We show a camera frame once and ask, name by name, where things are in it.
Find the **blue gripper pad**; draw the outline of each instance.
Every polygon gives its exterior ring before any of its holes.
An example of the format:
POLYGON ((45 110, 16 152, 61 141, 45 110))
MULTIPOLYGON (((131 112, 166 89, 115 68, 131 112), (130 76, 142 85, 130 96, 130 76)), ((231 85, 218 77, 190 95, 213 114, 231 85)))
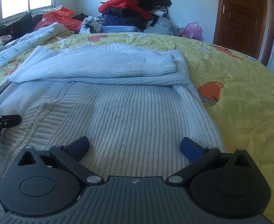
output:
POLYGON ((193 163, 208 151, 196 142, 192 141, 190 138, 184 137, 181 141, 181 152, 190 161, 190 163, 193 163))

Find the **light blue fabric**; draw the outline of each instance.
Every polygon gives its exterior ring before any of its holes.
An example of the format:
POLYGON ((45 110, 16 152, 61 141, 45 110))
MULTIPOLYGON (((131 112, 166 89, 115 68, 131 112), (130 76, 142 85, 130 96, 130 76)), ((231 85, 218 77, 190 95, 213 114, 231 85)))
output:
POLYGON ((102 26, 102 33, 122 33, 122 32, 137 32, 142 33, 136 27, 133 26, 102 26))

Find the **yellow quilt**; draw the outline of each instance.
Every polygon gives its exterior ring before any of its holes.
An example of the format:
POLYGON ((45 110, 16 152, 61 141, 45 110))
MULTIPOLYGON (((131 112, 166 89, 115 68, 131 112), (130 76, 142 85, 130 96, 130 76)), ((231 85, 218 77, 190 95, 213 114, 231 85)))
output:
MULTIPOLYGON (((272 198, 265 216, 274 223, 274 74, 242 53, 174 36, 110 33, 54 37, 52 50, 114 42, 184 52, 190 78, 223 137, 228 152, 245 148, 268 181, 272 198)), ((0 83, 30 55, 26 51, 0 69, 0 83)))

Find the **red plastic bag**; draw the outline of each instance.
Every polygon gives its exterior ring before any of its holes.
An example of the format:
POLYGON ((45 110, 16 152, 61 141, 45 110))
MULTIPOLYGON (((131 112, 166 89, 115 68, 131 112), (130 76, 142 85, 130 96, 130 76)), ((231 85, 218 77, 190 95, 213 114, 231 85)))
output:
POLYGON ((181 37, 202 41, 202 29, 198 23, 189 23, 182 31, 181 37))
POLYGON ((81 29, 82 21, 70 18, 74 15, 74 10, 62 7, 58 10, 50 11, 42 16, 42 20, 36 25, 35 31, 51 25, 54 22, 60 23, 68 30, 79 31, 81 29))

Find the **brown door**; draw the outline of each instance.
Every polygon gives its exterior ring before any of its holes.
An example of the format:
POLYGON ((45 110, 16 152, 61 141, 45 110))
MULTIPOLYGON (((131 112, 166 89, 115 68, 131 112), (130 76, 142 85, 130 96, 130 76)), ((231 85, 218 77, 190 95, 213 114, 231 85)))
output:
POLYGON ((267 0, 219 0, 214 44, 259 56, 267 0))

